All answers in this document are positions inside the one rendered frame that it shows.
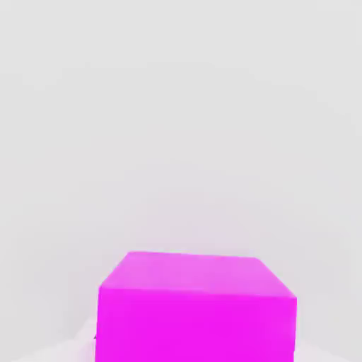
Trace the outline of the small magenta cube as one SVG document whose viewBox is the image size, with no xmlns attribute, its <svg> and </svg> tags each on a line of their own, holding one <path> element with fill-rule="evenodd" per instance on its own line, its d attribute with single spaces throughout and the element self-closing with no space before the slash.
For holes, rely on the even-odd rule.
<svg viewBox="0 0 362 362">
<path fill-rule="evenodd" d="M 95 362 L 294 362 L 296 317 L 257 258 L 129 252 L 98 291 Z"/>
</svg>

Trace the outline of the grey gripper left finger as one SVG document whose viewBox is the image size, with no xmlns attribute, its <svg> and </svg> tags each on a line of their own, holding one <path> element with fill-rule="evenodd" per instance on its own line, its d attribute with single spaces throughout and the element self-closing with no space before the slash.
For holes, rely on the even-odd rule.
<svg viewBox="0 0 362 362">
<path fill-rule="evenodd" d="M 73 339 L 13 362 L 95 362 L 96 320 L 88 320 Z"/>
</svg>

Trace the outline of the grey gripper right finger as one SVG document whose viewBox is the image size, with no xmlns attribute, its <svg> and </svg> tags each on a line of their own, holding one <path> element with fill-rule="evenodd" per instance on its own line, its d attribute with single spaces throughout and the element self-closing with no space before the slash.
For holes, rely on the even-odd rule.
<svg viewBox="0 0 362 362">
<path fill-rule="evenodd" d="M 305 341 L 298 341 L 294 352 L 294 362 L 339 362 L 339 357 Z"/>
</svg>

